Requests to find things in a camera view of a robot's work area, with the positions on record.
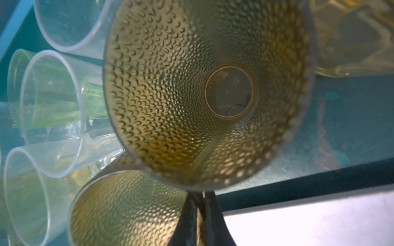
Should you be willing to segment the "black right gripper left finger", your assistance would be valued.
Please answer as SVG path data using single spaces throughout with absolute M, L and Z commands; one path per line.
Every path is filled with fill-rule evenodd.
M 196 246 L 198 209 L 203 205 L 201 192 L 187 192 L 183 209 L 168 246 Z

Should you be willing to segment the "clear faceted glass three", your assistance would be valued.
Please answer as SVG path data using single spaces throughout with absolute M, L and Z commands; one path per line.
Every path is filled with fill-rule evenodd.
M 4 168 L 5 203 L 15 232 L 26 246 L 45 246 L 66 229 L 70 206 L 92 178 L 84 167 L 60 178 L 38 170 L 22 147 L 12 149 Z

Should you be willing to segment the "dimpled amber glass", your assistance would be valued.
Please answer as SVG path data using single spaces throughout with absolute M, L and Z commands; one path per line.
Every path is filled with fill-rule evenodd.
M 121 1 L 104 96 L 143 171 L 211 191 L 257 174 L 287 147 L 316 66 L 309 1 Z
M 123 153 L 75 197 L 69 241 L 73 246 L 168 246 L 186 196 L 141 171 Z

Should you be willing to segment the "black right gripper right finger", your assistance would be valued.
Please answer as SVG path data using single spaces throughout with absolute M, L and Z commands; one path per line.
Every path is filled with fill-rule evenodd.
M 205 192 L 204 233 L 207 246 L 236 246 L 214 191 Z

